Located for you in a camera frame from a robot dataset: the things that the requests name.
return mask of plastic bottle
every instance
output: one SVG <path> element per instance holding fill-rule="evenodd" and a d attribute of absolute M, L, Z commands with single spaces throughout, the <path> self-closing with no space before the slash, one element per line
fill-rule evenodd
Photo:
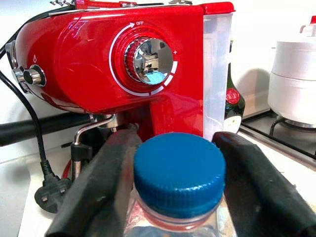
<path fill-rule="evenodd" d="M 186 133 L 153 137 L 134 161 L 125 237 L 218 237 L 225 160 L 211 142 Z"/>

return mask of gas stove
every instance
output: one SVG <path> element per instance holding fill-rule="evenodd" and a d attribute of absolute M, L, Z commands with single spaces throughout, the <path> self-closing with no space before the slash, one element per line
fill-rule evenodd
<path fill-rule="evenodd" d="M 316 167 L 316 126 L 288 120 L 269 110 L 244 119 L 240 130 Z"/>

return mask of white cookware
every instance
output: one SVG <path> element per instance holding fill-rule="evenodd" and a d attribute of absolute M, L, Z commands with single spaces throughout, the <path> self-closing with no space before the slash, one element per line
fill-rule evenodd
<path fill-rule="evenodd" d="M 316 124 L 316 37 L 277 42 L 268 103 L 286 119 Z"/>

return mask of red bottle label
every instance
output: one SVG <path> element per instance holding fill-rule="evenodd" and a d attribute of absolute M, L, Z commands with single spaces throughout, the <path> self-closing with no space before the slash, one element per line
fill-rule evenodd
<path fill-rule="evenodd" d="M 226 101 L 232 105 L 237 104 L 240 100 L 239 92 L 233 88 L 226 91 Z"/>

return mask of chrome dial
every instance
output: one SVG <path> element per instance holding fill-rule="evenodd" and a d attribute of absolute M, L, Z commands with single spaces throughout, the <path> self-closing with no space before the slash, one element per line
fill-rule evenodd
<path fill-rule="evenodd" d="M 170 74 L 173 55 L 164 41 L 141 37 L 129 45 L 124 62 L 128 74 L 133 79 L 156 85 L 163 82 Z"/>

